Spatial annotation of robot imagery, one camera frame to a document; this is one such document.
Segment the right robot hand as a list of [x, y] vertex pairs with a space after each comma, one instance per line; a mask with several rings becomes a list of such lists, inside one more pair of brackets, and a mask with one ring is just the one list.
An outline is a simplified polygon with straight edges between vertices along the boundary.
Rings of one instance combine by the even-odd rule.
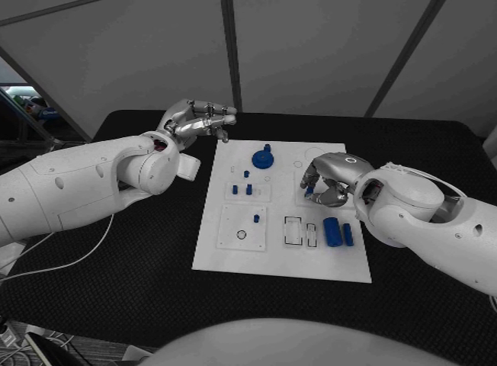
[[361, 157], [343, 152], [325, 153], [315, 158], [300, 181], [306, 199], [326, 207], [345, 206], [362, 177], [374, 170]]

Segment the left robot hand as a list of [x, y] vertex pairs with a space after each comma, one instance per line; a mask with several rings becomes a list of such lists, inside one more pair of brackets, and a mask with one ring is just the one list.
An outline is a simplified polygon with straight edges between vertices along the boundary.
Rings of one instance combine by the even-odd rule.
[[237, 124], [238, 110], [210, 101], [181, 100], [165, 112], [156, 130], [172, 138], [179, 150], [187, 150], [201, 136], [230, 142], [225, 126]]

